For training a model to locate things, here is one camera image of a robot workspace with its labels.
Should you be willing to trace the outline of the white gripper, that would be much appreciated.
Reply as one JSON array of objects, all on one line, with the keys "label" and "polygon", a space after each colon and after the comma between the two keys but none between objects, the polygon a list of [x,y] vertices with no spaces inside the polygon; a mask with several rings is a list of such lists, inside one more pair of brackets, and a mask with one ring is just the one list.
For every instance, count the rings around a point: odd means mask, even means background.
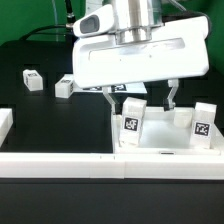
[{"label": "white gripper", "polygon": [[164,21],[148,4],[104,5],[73,25],[74,80],[81,88],[101,86],[112,115],[117,102],[104,86],[169,80],[163,108],[173,110],[178,79],[209,70],[209,32],[209,18],[200,13]]}]

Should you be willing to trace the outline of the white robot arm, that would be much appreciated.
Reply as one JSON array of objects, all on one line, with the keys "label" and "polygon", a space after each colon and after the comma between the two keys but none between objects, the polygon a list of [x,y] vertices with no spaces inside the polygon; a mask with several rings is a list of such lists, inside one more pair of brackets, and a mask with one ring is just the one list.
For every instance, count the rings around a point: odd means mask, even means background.
[{"label": "white robot arm", "polygon": [[107,93],[112,85],[166,80],[164,108],[172,110],[179,80],[209,70],[209,18],[184,10],[164,22],[161,0],[110,0],[76,21],[73,32],[73,74],[82,89]]}]

